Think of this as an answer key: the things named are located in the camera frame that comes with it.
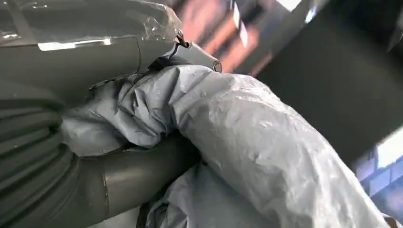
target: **plastic sheet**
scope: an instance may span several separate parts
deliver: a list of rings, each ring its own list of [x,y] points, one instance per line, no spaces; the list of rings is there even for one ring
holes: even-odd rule
[[[200,150],[208,165],[171,185],[148,227],[388,227],[328,142],[250,76],[169,67],[111,82],[80,110],[134,144],[178,128]]]
[[[42,50],[110,45],[120,38],[172,42],[180,21],[165,5],[141,0],[14,0],[26,27]]]

